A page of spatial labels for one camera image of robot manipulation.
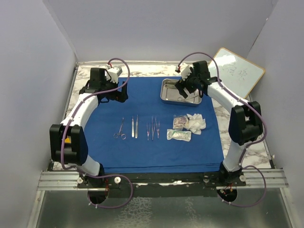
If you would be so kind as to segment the stainless steel instrument tray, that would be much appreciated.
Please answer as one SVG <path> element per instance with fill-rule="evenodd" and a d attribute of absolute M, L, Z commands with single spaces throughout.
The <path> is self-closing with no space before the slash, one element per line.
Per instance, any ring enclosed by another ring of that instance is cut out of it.
<path fill-rule="evenodd" d="M 202 98 L 200 96 L 185 102 L 178 101 L 178 98 L 182 97 L 182 95 L 179 94 L 178 89 L 175 87 L 175 83 L 177 81 L 178 80 L 176 79 L 169 79 L 169 78 L 166 78 L 162 81 L 162 85 L 161 85 L 162 87 L 160 93 L 161 100 L 164 103 L 172 104 L 172 105 L 175 104 L 175 105 L 198 106 L 202 101 Z M 188 96 L 199 95 L 199 91 L 195 90 L 195 92 L 193 93 L 189 93 L 187 91 L 187 94 Z"/>

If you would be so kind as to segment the clear green suture packet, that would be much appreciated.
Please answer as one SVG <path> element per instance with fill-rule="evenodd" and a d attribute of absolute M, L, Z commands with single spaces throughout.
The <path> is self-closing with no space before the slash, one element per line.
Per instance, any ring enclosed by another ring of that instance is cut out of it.
<path fill-rule="evenodd" d="M 167 140 L 179 140 L 189 142 L 191 140 L 191 131 L 179 131 L 174 129 L 167 130 Z"/>

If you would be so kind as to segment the white gauze pieces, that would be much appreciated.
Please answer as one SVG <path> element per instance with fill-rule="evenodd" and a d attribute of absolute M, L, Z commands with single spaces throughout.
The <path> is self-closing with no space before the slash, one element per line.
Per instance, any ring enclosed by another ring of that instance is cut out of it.
<path fill-rule="evenodd" d="M 185 128 L 191 131 L 193 134 L 201 135 L 202 130 L 206 128 L 206 120 L 202 114 L 186 114 L 188 121 L 185 124 Z"/>

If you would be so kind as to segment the silver hemostat forceps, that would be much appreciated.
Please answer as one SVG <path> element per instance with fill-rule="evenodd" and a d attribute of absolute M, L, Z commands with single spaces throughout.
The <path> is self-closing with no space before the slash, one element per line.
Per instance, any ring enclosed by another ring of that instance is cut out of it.
<path fill-rule="evenodd" d="M 122 122 L 121 122 L 121 125 L 120 125 L 119 132 L 114 134 L 115 139 L 117 139 L 119 137 L 121 137 L 122 140 L 126 139 L 126 134 L 123 133 L 123 126 L 124 126 L 123 124 L 124 124 L 124 118 L 122 118 Z"/>

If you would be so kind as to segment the silver metal tweezers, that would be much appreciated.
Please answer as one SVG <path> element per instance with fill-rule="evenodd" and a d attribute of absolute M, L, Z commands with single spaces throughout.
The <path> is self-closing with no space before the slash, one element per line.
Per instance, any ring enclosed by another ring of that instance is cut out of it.
<path fill-rule="evenodd" d="M 156 122 L 156 131 L 157 131 L 157 138 L 160 137 L 160 121 Z"/>

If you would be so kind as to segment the blue surgical drape cloth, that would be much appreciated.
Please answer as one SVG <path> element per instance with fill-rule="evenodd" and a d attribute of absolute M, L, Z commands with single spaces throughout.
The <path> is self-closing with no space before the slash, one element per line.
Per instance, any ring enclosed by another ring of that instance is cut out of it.
<path fill-rule="evenodd" d="M 217 171 L 223 161 L 219 127 L 211 98 L 203 97 L 198 106 L 166 104 L 160 98 L 161 77 L 132 77 L 124 103 L 100 104 L 85 125 L 89 155 L 104 166 L 107 173 L 178 173 Z M 206 128 L 193 134 L 189 142 L 167 140 L 174 115 L 202 114 Z M 138 115 L 138 138 L 132 138 L 131 125 Z M 147 141 L 146 125 L 152 116 L 160 121 L 160 137 L 152 127 Z M 124 118 L 126 139 L 115 139 Z"/>

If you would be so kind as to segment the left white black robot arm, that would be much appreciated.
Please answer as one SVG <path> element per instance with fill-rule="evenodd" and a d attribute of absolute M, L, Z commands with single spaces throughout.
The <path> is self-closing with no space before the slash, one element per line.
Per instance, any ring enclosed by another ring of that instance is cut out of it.
<path fill-rule="evenodd" d="M 125 102 L 128 99 L 127 82 L 119 85 L 121 67 L 108 65 L 106 68 L 91 68 L 87 84 L 79 91 L 78 100 L 70 114 L 49 129 L 51 159 L 61 163 L 64 170 L 75 168 L 88 176 L 92 186 L 104 184 L 105 171 L 101 163 L 88 153 L 84 133 L 85 126 L 93 111 L 110 100 Z"/>

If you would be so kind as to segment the silver surgical scissors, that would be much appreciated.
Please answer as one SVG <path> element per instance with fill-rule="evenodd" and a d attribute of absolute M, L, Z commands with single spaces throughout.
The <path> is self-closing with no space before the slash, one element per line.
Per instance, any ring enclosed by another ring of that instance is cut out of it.
<path fill-rule="evenodd" d="M 179 97 L 179 98 L 178 98 L 178 101 L 185 102 L 185 101 L 188 101 L 188 100 L 194 99 L 195 97 L 199 97 L 199 95 L 188 96 L 187 98 L 182 98 L 182 97 Z"/>

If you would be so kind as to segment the silver scalpel handle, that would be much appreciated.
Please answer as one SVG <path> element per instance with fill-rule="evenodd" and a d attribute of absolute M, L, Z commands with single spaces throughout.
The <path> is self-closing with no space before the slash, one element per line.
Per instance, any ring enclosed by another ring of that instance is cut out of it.
<path fill-rule="evenodd" d="M 132 125 L 131 125 L 131 136 L 132 136 L 132 138 L 134 138 L 135 137 L 135 134 L 134 134 L 135 132 L 134 132 L 134 118 L 133 118 L 133 116 L 132 116 Z"/>
<path fill-rule="evenodd" d="M 138 115 L 136 116 L 136 122 L 135 122 L 135 138 L 138 138 Z"/>

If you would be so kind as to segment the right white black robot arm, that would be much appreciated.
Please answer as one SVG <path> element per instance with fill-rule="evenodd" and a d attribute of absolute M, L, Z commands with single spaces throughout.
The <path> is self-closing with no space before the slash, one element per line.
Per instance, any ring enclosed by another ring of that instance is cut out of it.
<path fill-rule="evenodd" d="M 218 171 L 219 182 L 228 186 L 241 175 L 246 149 L 263 133 L 260 104 L 239 97 L 221 82 L 219 76 L 211 77 L 206 61 L 197 61 L 191 66 L 180 62 L 176 72 L 181 78 L 175 87 L 183 98 L 198 91 L 200 97 L 206 95 L 215 99 L 230 114 L 231 144 Z"/>

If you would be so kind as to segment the purple patterned packet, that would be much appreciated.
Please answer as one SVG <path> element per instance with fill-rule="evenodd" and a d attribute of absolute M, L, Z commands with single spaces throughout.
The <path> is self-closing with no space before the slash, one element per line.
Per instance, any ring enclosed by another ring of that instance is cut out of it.
<path fill-rule="evenodd" d="M 188 117 L 186 115 L 174 115 L 172 128 L 181 131 L 183 130 L 187 122 Z"/>

